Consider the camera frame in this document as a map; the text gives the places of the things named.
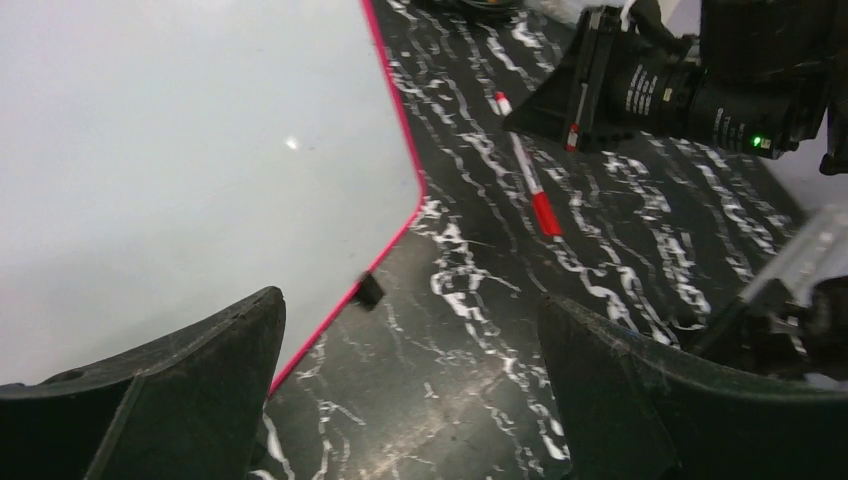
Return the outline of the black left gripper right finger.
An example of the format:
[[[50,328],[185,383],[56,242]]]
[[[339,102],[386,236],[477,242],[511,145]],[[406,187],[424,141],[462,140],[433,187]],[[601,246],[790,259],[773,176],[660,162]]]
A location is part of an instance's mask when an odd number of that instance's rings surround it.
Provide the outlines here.
[[[542,358],[580,479],[843,479],[847,395],[719,365],[546,296]]]

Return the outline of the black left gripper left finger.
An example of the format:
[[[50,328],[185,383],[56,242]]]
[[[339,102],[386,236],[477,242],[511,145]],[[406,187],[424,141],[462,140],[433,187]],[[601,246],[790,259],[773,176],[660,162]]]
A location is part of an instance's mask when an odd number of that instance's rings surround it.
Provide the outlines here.
[[[244,479],[286,322],[280,289],[39,384],[1,389],[5,479]]]

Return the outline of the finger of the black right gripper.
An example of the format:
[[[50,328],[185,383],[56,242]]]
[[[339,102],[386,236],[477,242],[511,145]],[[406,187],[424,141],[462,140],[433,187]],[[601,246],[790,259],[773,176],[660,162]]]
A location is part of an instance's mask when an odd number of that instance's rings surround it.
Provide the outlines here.
[[[554,143],[565,143],[575,123],[581,87],[573,62],[561,63],[502,120],[504,130]]]

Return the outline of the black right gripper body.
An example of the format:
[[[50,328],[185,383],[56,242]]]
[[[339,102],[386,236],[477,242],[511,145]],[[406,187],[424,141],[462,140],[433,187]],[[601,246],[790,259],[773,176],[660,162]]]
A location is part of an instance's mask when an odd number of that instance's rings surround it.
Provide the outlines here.
[[[635,26],[621,28],[616,6],[581,14],[579,65],[588,93],[579,122],[583,143],[622,143],[636,133],[681,138],[703,79],[695,34],[673,35],[642,7]]]

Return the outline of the red white marker pen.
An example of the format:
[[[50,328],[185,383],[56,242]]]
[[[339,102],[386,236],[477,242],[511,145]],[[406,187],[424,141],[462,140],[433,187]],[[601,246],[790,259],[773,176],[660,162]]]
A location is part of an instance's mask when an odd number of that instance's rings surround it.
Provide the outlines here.
[[[516,133],[508,132],[508,135],[542,233],[548,237],[561,238],[563,230],[522,140]]]

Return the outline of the pink framed whiteboard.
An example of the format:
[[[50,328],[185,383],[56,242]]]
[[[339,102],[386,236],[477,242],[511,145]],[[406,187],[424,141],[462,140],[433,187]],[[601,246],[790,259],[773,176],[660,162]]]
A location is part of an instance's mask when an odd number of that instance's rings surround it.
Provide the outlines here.
[[[283,379],[424,181],[368,1],[1,5],[1,380],[41,382],[266,286]]]

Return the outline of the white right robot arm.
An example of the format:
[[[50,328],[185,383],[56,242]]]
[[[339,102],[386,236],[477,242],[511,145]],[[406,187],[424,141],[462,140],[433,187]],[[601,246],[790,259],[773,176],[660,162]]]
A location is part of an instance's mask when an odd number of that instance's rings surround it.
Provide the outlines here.
[[[847,170],[847,5],[705,1],[674,35],[659,4],[586,7],[554,72],[503,122],[573,152],[638,132],[776,159],[826,125],[819,170]]]

